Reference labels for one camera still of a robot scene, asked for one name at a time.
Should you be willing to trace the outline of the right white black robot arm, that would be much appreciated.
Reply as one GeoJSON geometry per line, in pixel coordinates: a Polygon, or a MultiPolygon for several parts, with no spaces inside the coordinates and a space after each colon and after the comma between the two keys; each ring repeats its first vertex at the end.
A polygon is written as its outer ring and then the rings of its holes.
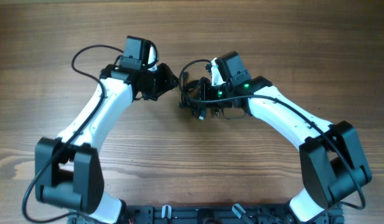
{"type": "Polygon", "coordinates": [[[236,52],[204,64],[207,77],[182,83],[184,103],[198,111],[240,108],[277,130],[299,153],[303,189],[285,204],[261,206],[259,222],[331,223],[349,195],[362,195],[372,173],[350,123],[331,123],[302,109],[266,78],[253,78],[236,52]]]}

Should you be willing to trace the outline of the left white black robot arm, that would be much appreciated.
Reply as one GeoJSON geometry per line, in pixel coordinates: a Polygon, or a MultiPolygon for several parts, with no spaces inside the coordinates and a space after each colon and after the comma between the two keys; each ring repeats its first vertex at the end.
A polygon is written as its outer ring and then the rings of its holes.
{"type": "Polygon", "coordinates": [[[156,101],[177,86],[169,66],[158,62],[153,42],[128,36],[124,50],[95,80],[93,96],[76,119],[54,139],[35,146],[35,177],[27,189],[39,202],[65,208],[69,223],[124,223],[126,204],[104,191],[100,149],[122,112],[138,101],[156,101]]]}

